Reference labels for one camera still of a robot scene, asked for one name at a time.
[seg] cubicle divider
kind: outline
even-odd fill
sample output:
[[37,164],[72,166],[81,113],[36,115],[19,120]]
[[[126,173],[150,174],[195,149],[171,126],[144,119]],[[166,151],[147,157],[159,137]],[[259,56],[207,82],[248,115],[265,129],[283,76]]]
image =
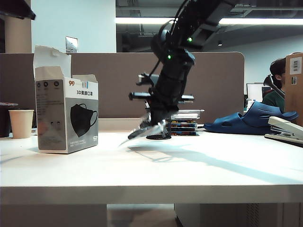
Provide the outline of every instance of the cubicle divider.
[[[35,108],[32,53],[0,54],[0,102]],[[234,112],[243,112],[244,57],[238,52],[196,52],[195,66],[187,78],[184,94],[192,104],[180,109],[204,109],[200,122],[212,122]],[[73,53],[72,74],[95,74],[99,83],[100,118],[136,118],[145,113],[143,101],[130,101],[138,75],[149,73],[157,62],[153,53]],[[160,73],[161,65],[155,71]]]

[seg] green shirt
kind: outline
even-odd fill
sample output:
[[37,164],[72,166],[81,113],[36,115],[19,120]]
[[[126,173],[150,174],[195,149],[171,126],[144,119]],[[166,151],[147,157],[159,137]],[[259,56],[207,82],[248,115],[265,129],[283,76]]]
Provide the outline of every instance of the green shirt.
[[270,92],[264,96],[263,104],[277,106],[280,108],[281,112],[284,113],[284,99],[278,95],[276,91]]

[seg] desk surface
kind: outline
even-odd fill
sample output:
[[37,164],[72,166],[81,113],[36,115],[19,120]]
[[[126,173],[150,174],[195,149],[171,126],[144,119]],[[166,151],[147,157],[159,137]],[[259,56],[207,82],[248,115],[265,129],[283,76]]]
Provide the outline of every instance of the desk surface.
[[169,140],[99,133],[99,145],[40,154],[37,136],[0,139],[2,204],[303,201],[303,149],[263,136]]

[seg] blue slipper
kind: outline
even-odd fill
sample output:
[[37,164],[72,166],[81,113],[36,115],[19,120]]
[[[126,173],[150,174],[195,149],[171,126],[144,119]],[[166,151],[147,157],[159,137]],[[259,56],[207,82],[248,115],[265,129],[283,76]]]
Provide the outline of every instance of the blue slipper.
[[205,123],[204,128],[212,132],[232,134],[264,135],[276,133],[270,130],[269,117],[276,116],[288,121],[297,118],[297,112],[281,113],[279,107],[254,102],[245,115],[234,113],[223,118],[218,118],[214,123]]

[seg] black face mask image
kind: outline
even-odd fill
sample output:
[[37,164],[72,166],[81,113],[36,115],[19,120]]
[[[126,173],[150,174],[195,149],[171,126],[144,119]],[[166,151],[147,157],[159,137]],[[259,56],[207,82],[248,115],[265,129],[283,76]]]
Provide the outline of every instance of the black face mask image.
[[[97,114],[96,119],[92,124],[90,124],[91,117],[94,113]],[[87,133],[91,126],[96,123],[97,119],[97,111],[87,109],[85,104],[76,104],[71,108],[71,125],[78,137]]]

